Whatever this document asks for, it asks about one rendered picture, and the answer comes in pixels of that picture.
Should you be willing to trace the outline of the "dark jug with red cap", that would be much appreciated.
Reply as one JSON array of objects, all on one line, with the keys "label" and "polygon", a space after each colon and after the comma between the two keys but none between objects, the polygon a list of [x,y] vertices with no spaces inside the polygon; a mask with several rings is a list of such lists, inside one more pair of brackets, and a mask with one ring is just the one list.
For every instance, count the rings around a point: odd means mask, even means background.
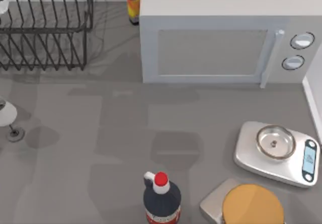
[{"label": "dark jug with red cap", "polygon": [[178,224],[182,196],[178,186],[164,172],[146,172],[143,204],[149,224]]}]

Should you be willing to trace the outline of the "pale microwave oven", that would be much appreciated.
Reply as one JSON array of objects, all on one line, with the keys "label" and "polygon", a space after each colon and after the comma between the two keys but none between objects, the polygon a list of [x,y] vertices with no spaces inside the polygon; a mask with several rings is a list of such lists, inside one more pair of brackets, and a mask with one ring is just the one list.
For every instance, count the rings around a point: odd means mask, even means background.
[{"label": "pale microwave oven", "polygon": [[[299,84],[322,44],[322,0],[141,0],[143,16],[265,16],[282,21],[285,35],[267,84]],[[310,32],[315,41],[306,49],[296,50],[290,40]],[[285,70],[282,61],[301,55],[305,62],[297,70]]]}]

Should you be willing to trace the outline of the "microwave oven door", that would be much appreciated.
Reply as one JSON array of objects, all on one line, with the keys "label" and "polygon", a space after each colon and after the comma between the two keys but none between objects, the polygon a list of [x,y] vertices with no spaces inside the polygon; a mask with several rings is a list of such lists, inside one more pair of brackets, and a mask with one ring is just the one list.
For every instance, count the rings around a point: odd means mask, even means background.
[{"label": "microwave oven door", "polygon": [[265,16],[143,16],[143,81],[258,84],[282,26]]}]

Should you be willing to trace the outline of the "silver kitchen scale with bowl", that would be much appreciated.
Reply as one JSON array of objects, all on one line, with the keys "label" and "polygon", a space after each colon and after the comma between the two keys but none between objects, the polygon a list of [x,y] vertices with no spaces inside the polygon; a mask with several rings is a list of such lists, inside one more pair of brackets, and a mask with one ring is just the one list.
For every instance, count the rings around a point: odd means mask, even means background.
[{"label": "silver kitchen scale with bowl", "polygon": [[301,188],[317,183],[320,156],[313,137],[257,121],[241,126],[234,151],[234,161],[243,169]]}]

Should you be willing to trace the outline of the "small microwave knob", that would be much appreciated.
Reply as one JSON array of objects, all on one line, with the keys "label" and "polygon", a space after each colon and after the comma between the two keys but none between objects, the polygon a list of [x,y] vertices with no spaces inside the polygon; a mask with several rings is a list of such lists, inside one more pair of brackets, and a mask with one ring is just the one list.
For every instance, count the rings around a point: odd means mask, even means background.
[{"label": "small microwave knob", "polygon": [[285,70],[297,70],[303,66],[305,59],[301,55],[287,57],[282,61]]}]

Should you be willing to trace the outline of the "dark bottle with orange label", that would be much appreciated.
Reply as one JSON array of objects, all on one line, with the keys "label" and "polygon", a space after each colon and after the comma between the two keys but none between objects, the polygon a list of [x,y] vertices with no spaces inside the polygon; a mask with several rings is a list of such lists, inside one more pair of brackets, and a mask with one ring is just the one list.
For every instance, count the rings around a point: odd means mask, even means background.
[{"label": "dark bottle with orange label", "polygon": [[127,0],[129,21],[132,25],[139,25],[140,0]]}]

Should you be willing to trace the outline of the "white wine glass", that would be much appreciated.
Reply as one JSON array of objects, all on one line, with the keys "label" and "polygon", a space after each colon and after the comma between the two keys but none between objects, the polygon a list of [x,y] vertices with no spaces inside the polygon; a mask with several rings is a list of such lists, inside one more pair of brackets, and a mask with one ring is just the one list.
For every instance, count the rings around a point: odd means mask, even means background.
[{"label": "white wine glass", "polygon": [[0,127],[9,127],[6,138],[10,142],[21,141],[25,136],[25,130],[13,126],[18,115],[16,107],[7,100],[0,97]]}]

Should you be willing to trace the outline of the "large microwave knob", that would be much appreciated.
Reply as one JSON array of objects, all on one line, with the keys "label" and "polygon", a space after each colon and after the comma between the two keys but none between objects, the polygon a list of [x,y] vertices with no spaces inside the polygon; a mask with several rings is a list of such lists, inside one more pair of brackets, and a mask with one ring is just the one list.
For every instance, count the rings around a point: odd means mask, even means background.
[{"label": "large microwave knob", "polygon": [[308,48],[315,41],[315,36],[310,32],[295,35],[290,40],[290,46],[296,50],[302,50]]}]

